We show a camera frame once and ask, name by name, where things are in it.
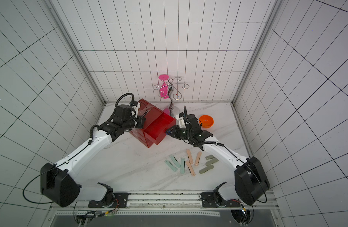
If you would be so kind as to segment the red top drawer blue knob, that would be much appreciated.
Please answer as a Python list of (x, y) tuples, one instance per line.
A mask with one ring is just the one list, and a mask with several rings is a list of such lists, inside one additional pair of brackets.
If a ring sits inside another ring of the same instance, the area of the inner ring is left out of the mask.
[(176, 124), (176, 119), (162, 113), (143, 132), (146, 139), (158, 145), (167, 135), (166, 131)]

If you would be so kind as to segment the red plastic drawer cabinet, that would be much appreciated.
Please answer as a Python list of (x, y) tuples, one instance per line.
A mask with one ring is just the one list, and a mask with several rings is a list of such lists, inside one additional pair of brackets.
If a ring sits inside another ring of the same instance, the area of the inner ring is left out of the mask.
[(139, 116), (142, 116), (142, 118), (139, 119), (141, 125), (139, 128), (132, 129), (130, 134), (138, 139), (144, 146), (150, 148), (153, 144), (159, 144), (158, 138), (161, 132), (157, 129), (157, 125), (160, 116), (164, 112), (144, 99), (140, 99), (139, 104)]

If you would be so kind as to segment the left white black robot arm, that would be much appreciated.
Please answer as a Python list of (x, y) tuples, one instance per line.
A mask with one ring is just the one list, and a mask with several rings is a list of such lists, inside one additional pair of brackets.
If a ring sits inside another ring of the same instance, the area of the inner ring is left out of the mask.
[(104, 207), (112, 206), (114, 194), (110, 186), (104, 183), (84, 185), (75, 178), (95, 155), (124, 132), (143, 128), (146, 119), (138, 115), (139, 109), (138, 101), (116, 105), (107, 121), (91, 127), (89, 139), (81, 146), (57, 163), (45, 164), (40, 175), (42, 195), (60, 207), (67, 207), (75, 201), (97, 201)]

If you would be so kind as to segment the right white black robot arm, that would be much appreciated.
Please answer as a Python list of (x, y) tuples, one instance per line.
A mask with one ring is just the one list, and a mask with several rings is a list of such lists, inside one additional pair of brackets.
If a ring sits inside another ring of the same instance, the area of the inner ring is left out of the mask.
[(167, 135), (213, 155), (234, 173), (233, 185), (224, 182), (213, 190), (219, 206), (232, 199), (251, 206), (266, 195), (270, 183), (259, 159), (242, 156), (219, 142), (212, 133), (201, 128), (194, 114), (180, 113), (176, 118), (179, 124), (169, 128)]

